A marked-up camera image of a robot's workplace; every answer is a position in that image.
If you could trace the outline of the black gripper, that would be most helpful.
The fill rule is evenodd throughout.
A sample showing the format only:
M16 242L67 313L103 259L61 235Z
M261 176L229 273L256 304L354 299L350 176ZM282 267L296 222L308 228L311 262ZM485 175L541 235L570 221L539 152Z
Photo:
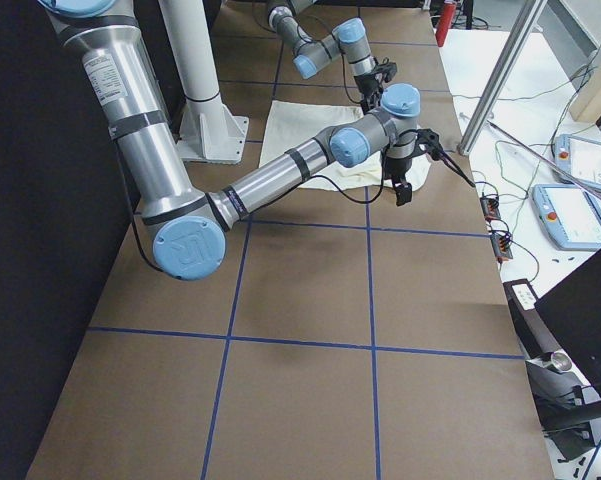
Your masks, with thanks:
M412 162L411 158L394 158L390 155L385 155L383 158L383 179L390 180L394 184L397 206L403 206L412 201L412 185L406 179Z
M367 114L379 105L383 91L382 74L377 69L372 69L370 72L356 75L354 81L361 96L362 111Z

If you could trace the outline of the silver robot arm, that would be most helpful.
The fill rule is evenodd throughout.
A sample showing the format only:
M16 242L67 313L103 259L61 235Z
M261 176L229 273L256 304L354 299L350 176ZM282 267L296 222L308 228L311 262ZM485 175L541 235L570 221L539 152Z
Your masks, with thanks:
M217 192L195 188L189 161L237 163L249 121L223 103L205 9L199 1L164 1L160 11L186 104L179 133L170 127L130 1L48 1L44 5L60 43L77 53L106 116L109 135L144 201L153 267L185 281L221 265L225 235L239 220L318 179L331 164L352 168L378 155L382 176L399 203L411 198L405 179L417 144L419 91L394 81L396 66L372 55L359 18L337 26L320 42L306 36L296 16L303 1L270 1L269 25L293 47L294 63L311 77L334 59L351 67L362 96L361 118L329 126Z
M349 19L330 29L325 38L312 38L298 23L296 16L309 8L311 1L268 1L266 19L269 27L293 53L293 63L303 79L310 79L340 59L350 67L364 112L376 108L384 92L383 85L397 72L391 61L380 62L372 54L362 20Z

